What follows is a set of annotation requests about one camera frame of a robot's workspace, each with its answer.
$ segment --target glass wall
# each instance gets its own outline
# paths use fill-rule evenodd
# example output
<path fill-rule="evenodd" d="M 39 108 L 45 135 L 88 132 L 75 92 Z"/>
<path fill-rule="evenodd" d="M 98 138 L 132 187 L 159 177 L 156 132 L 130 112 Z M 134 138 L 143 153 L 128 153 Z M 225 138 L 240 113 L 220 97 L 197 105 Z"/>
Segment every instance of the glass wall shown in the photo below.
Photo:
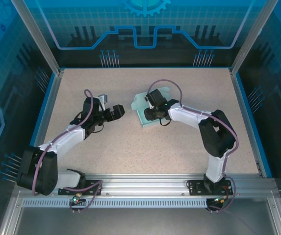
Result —
<path fill-rule="evenodd" d="M 51 74 L 11 2 L 0 1 L 0 222 L 20 164 L 11 153 L 29 145 Z"/>
<path fill-rule="evenodd" d="M 231 66 L 264 0 L 26 0 L 61 67 Z"/>
<path fill-rule="evenodd" d="M 281 189 L 281 0 L 239 70 L 273 176 Z"/>

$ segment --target enclosure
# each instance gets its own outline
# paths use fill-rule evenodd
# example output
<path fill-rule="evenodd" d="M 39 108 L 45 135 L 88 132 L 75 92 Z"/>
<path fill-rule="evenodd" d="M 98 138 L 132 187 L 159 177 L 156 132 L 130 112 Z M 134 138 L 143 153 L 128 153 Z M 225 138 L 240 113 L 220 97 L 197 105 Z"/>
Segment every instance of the enclosure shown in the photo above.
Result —
<path fill-rule="evenodd" d="M 200 132 L 140 120 L 135 96 L 159 79 L 236 132 L 227 213 L 187 187 L 207 170 Z M 171 83 L 157 88 L 179 99 Z M 16 177 L 25 149 L 82 110 L 85 89 L 125 114 L 58 161 L 103 180 L 72 214 L 73 195 L 35 197 Z M 26 233 L 281 235 L 281 0 L 0 0 L 0 235 Z"/>

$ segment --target black mounting plate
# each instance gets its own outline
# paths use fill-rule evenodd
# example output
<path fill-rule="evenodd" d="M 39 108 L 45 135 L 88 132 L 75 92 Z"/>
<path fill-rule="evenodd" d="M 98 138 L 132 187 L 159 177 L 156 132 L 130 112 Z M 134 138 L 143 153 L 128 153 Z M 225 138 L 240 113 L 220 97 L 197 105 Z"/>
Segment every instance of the black mounting plate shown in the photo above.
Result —
<path fill-rule="evenodd" d="M 98 182 L 99 180 L 86 180 L 86 185 L 85 185 L 85 188 L 86 187 L 89 187 L 90 185 L 93 185 L 95 184 L 96 182 Z M 98 186 L 99 185 L 96 185 L 94 186 L 93 188 L 85 191 L 82 193 L 83 196 L 93 196 L 95 195 L 97 189 L 98 189 Z M 101 191 L 102 191 L 102 187 L 101 189 L 99 190 L 99 192 L 97 193 L 97 196 L 100 196 L 101 195 Z M 65 189 L 62 189 L 62 188 L 59 188 L 58 190 L 58 195 L 60 196 L 74 196 L 77 192 L 73 192 L 73 191 L 69 191 L 69 190 L 65 190 Z"/>
<path fill-rule="evenodd" d="M 225 196 L 227 192 L 222 188 L 223 186 L 230 187 L 228 194 L 229 196 L 233 195 L 230 180 L 220 182 L 220 187 L 212 193 L 205 188 L 203 180 L 188 180 L 186 186 L 189 189 L 190 196 Z"/>

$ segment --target speckled table surface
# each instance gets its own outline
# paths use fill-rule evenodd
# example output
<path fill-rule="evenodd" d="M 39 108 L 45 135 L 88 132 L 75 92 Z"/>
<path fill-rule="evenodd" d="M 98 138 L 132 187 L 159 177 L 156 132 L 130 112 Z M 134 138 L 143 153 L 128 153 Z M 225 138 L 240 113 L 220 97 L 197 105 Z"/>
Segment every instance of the speckled table surface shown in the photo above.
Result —
<path fill-rule="evenodd" d="M 179 122 L 142 128 L 136 111 L 131 110 L 135 95 L 162 78 L 179 84 L 183 104 L 225 112 L 240 141 L 226 172 L 258 173 L 228 69 L 192 68 L 65 69 L 45 141 L 60 134 L 82 110 L 84 89 L 94 96 L 107 94 L 106 107 L 122 104 L 126 113 L 72 148 L 58 163 L 59 168 L 104 174 L 205 173 L 208 153 L 199 130 Z M 162 82 L 155 88 L 164 86 L 171 89 L 171 98 L 179 99 L 172 84 Z"/>

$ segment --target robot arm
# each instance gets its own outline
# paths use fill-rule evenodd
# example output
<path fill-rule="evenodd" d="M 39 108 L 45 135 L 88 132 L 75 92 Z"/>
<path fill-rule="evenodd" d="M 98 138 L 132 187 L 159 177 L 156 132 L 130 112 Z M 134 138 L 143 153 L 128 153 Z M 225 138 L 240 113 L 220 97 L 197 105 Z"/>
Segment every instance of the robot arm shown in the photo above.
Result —
<path fill-rule="evenodd" d="M 200 130 L 204 147 L 209 153 L 208 168 L 204 183 L 211 190 L 214 185 L 223 179 L 224 160 L 227 152 L 233 148 L 235 138 L 221 124 L 215 122 L 205 114 L 212 115 L 231 129 L 231 125 L 220 110 L 215 112 L 202 112 L 193 108 L 181 106 L 178 100 L 167 101 L 158 89 L 150 92 L 145 98 L 150 107 L 145 109 L 147 120 L 166 118 L 171 121 L 180 121 Z"/>
<path fill-rule="evenodd" d="M 56 141 L 49 141 L 39 147 L 29 146 L 23 154 L 21 167 L 17 176 L 17 185 L 32 189 L 36 165 L 44 150 L 51 145 L 45 154 L 42 165 L 36 181 L 36 191 L 43 195 L 49 195 L 56 188 L 84 188 L 85 174 L 82 172 L 68 169 L 67 171 L 58 172 L 57 162 L 76 144 L 84 141 L 92 133 L 96 126 L 103 126 L 105 122 L 120 119 L 125 111 L 122 105 L 113 106 L 111 109 L 105 109 L 104 104 L 107 102 L 106 95 L 100 95 L 93 98 L 92 113 L 81 126 L 73 130 L 88 115 L 91 108 L 91 98 L 86 98 L 82 112 L 80 112 L 70 125 L 66 128 L 66 134 L 60 136 Z"/>

